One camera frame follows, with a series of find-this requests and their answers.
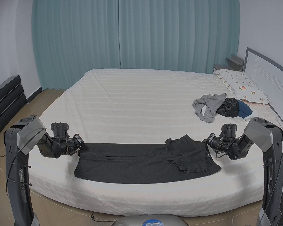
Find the white bed sheet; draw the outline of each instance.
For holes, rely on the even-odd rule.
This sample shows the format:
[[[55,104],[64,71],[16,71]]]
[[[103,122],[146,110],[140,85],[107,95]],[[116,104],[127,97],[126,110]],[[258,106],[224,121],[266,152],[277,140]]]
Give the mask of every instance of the white bed sheet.
[[[231,94],[212,74],[147,69],[95,69],[87,72],[41,115],[50,124],[66,122],[69,135],[85,143],[164,143],[188,134],[201,141],[219,135],[225,123],[247,123],[240,117],[216,115],[201,121],[192,102],[204,94]],[[267,105],[254,104],[259,116],[279,125]],[[81,209],[117,214],[175,214],[204,216],[228,211],[263,197],[263,160],[253,145],[246,158],[213,160],[222,170],[214,175],[160,184],[110,184],[73,175],[79,157],[44,158],[34,147],[29,155],[31,187],[59,202]]]

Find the black leather headboard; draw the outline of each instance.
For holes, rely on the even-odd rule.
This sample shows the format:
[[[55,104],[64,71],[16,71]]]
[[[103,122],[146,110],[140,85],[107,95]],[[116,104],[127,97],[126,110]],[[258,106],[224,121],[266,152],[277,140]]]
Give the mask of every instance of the black leather headboard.
[[[0,85],[0,131],[26,103],[19,75],[8,78]]]

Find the curtain fold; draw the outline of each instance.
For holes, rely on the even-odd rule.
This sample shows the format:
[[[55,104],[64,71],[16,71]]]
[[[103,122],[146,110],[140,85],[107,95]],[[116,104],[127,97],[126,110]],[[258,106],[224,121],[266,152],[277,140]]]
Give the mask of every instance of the curtain fold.
[[[121,68],[212,73],[237,54],[239,0],[119,0]]]
[[[119,68],[118,0],[34,0],[32,35],[42,89],[67,89],[94,68]]]
[[[239,0],[34,0],[42,88],[67,89],[94,68],[212,73],[237,54]]]

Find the crumpled black cloth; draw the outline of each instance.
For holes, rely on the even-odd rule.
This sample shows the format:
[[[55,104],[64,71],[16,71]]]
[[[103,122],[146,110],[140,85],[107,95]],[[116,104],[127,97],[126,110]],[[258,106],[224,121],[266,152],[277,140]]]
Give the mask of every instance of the crumpled black cloth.
[[[217,109],[216,113],[225,117],[237,117],[239,113],[239,103],[237,99],[228,97],[224,103]]]
[[[78,178],[119,184],[152,184],[204,177],[221,170],[204,142],[188,135],[165,144],[83,144]]]

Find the white headboard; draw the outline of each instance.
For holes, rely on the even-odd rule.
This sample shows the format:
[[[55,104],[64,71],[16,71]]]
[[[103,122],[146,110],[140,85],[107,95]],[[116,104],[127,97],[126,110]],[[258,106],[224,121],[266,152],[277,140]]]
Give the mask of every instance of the white headboard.
[[[283,67],[247,48],[243,71],[270,100],[269,105],[283,119]]]

